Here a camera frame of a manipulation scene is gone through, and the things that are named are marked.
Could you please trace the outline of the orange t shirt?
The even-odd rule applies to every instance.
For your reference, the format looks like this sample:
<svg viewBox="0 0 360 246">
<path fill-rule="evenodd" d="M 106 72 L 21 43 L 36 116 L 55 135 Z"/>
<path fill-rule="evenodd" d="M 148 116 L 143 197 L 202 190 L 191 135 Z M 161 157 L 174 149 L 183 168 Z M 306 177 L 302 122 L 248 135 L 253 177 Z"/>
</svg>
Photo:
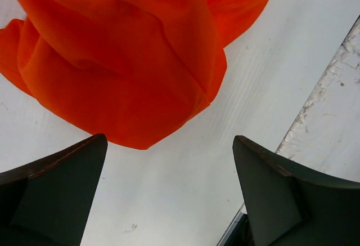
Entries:
<svg viewBox="0 0 360 246">
<path fill-rule="evenodd" d="M 268 0 L 18 0 L 1 74 L 60 118 L 146 150 L 215 99 Z"/>
</svg>

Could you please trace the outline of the white foam front board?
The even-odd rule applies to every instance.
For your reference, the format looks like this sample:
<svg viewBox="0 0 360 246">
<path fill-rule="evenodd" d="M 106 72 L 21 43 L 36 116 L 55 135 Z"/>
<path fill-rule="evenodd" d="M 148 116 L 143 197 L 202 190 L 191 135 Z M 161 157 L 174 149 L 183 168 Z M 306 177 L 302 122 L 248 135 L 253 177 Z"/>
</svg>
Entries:
<svg viewBox="0 0 360 246">
<path fill-rule="evenodd" d="M 359 21 L 320 77 L 276 153 L 359 181 Z"/>
</svg>

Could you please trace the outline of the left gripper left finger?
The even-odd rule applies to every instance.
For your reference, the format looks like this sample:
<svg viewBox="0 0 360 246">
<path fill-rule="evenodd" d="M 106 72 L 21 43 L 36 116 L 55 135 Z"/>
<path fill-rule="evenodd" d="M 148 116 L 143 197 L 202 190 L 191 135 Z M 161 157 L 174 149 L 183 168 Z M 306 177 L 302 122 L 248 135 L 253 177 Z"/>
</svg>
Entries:
<svg viewBox="0 0 360 246">
<path fill-rule="evenodd" d="M 80 245 L 107 152 L 104 134 L 1 173 L 1 245 Z"/>
</svg>

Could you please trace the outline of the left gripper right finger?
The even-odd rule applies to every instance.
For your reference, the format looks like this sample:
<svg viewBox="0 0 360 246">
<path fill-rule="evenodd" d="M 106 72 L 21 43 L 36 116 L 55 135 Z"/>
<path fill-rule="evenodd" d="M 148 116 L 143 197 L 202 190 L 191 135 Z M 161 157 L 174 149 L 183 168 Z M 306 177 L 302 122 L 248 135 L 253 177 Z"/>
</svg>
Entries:
<svg viewBox="0 0 360 246">
<path fill-rule="evenodd" d="M 359 183 L 315 171 L 244 136 L 233 155 L 255 245 L 358 245 Z"/>
</svg>

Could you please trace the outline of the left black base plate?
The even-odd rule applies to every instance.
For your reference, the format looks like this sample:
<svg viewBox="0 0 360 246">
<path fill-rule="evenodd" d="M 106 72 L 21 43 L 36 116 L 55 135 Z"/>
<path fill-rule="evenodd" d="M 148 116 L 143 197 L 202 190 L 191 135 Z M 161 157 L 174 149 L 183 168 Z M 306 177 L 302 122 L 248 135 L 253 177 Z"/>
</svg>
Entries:
<svg viewBox="0 0 360 246">
<path fill-rule="evenodd" d="M 234 216 L 217 246 L 255 245 L 245 203 Z"/>
</svg>

